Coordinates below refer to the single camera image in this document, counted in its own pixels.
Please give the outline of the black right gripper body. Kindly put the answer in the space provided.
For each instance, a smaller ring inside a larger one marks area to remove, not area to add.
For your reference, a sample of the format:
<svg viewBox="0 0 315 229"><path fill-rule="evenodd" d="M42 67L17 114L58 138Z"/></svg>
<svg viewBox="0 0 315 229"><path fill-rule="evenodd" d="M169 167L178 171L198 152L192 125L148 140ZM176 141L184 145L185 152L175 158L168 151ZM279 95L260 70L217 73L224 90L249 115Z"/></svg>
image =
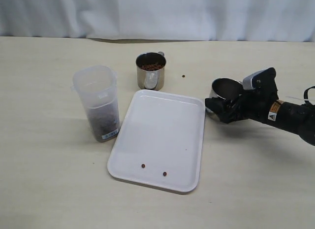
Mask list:
<svg viewBox="0 0 315 229"><path fill-rule="evenodd" d="M276 70L266 69L266 81L258 89L245 91L239 99L240 120L255 120L258 122L275 122L277 112L270 110L279 99L275 82Z"/></svg>

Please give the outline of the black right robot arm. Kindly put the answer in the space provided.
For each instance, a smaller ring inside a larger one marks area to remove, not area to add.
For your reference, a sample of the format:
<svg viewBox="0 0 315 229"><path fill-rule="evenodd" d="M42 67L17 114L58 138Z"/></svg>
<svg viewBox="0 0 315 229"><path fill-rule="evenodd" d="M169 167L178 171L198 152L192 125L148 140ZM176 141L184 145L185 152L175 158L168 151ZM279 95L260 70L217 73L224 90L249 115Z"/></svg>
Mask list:
<svg viewBox="0 0 315 229"><path fill-rule="evenodd" d="M282 101L278 97L273 67L260 70L239 82L218 78L211 84L205 108L209 116L229 124L242 120L257 121L298 135L310 145L315 143L315 106L304 91L304 104Z"/></svg>

